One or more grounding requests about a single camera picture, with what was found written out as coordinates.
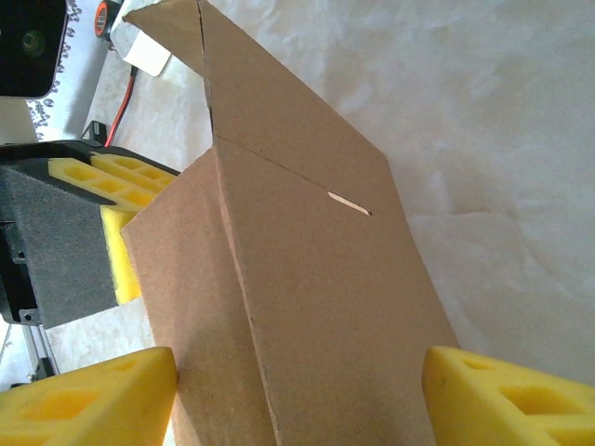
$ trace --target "corrugated cardboard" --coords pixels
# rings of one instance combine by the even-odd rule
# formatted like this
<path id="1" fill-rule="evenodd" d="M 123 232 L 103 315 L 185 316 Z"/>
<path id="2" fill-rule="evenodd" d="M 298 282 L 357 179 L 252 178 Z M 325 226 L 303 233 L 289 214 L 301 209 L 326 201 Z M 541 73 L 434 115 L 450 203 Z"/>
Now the corrugated cardboard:
<path id="1" fill-rule="evenodd" d="M 192 0 L 167 3 L 129 19 L 158 41 L 161 22 L 188 30 Z M 176 355 L 179 444 L 432 444 L 422 361 L 456 340 L 386 158 L 209 3 L 194 12 L 214 146 L 125 228 Z"/>

